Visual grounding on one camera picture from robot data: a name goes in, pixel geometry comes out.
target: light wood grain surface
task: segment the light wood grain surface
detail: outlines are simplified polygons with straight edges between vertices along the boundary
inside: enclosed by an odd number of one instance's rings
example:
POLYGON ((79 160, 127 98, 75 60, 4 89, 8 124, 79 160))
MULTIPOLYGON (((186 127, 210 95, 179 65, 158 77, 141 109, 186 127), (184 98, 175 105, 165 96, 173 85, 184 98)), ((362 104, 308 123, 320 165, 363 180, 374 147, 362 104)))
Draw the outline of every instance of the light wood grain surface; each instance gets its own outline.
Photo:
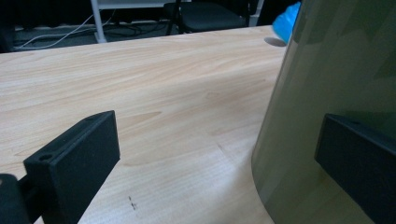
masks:
POLYGON ((0 173, 23 177, 29 155, 115 110, 121 159, 80 223, 273 223, 250 164, 285 52, 266 36, 270 27, 0 55, 0 173))

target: white cable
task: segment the white cable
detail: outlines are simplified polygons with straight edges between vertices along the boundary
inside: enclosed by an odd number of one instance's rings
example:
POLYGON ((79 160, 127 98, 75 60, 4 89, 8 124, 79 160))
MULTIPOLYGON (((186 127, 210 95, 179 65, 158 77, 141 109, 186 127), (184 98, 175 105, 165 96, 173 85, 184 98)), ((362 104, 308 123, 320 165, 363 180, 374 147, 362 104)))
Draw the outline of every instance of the white cable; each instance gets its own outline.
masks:
MULTIPOLYGON (((107 25, 107 24, 111 21, 111 19, 113 18, 115 12, 116 12, 116 10, 113 11, 113 14, 111 15, 110 19, 108 19, 102 26, 107 25)), ((14 49, 47 49, 47 48, 50 48, 50 47, 52 47, 52 46, 55 46, 55 45, 59 44, 61 41, 63 41, 64 39, 66 39, 66 38, 67 38, 68 36, 70 36, 70 35, 82 33, 82 32, 89 31, 89 30, 94 30, 95 28, 89 28, 89 29, 85 29, 85 30, 82 30, 82 31, 78 31, 79 28, 81 28, 85 23, 87 23, 87 21, 88 21, 90 18, 92 18, 92 16, 93 16, 93 15, 91 15, 87 20, 85 20, 78 28, 74 29, 72 32, 70 32, 70 33, 68 33, 68 34, 59 34, 59 35, 39 35, 39 36, 36 36, 35 38, 33 38, 33 39, 27 41, 26 43, 22 44, 22 45, 19 46, 19 47, 14 47, 14 49), (47 45, 47 46, 44 46, 44 47, 36 47, 36 48, 26 48, 26 47, 25 47, 26 45, 30 44, 31 42, 33 42, 33 41, 35 41, 35 40, 37 40, 37 39, 39 39, 39 38, 42 38, 42 37, 49 37, 49 36, 60 36, 60 35, 64 35, 64 37, 62 37, 61 39, 59 39, 58 41, 56 41, 56 42, 53 43, 53 44, 50 44, 50 45, 47 45)))

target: blue object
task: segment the blue object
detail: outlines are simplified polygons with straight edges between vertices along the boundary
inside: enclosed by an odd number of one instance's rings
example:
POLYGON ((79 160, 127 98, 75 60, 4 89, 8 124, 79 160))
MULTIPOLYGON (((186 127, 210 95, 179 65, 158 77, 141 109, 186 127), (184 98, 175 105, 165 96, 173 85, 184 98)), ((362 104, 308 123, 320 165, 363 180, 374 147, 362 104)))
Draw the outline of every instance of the blue object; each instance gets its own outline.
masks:
POLYGON ((273 29, 275 33, 283 40, 286 44, 289 43, 291 32, 293 30, 294 23, 297 19, 297 14, 300 9, 300 2, 289 6, 286 11, 276 17, 273 23, 273 29))

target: small mark on table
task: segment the small mark on table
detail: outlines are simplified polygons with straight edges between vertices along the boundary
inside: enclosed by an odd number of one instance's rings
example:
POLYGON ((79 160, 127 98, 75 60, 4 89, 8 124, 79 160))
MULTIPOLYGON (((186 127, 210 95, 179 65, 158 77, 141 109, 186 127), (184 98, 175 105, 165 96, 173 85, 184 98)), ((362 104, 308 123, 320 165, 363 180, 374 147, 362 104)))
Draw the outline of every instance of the small mark on table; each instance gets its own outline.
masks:
POLYGON ((131 196, 128 196, 128 198, 129 198, 129 202, 131 202, 132 208, 133 208, 134 210, 136 210, 136 209, 137 209, 137 204, 132 202, 131 196))

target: black mount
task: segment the black mount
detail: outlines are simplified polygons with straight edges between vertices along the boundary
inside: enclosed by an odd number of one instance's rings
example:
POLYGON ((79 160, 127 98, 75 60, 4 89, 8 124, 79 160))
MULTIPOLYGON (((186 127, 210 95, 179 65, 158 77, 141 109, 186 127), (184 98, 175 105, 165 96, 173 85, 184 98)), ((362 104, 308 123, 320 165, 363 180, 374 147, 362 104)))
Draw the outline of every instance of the black mount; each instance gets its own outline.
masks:
POLYGON ((81 120, 23 163, 27 175, 0 175, 4 224, 78 223, 120 159, 114 111, 81 120))
POLYGON ((375 223, 396 223, 395 139, 327 114, 315 159, 375 223))

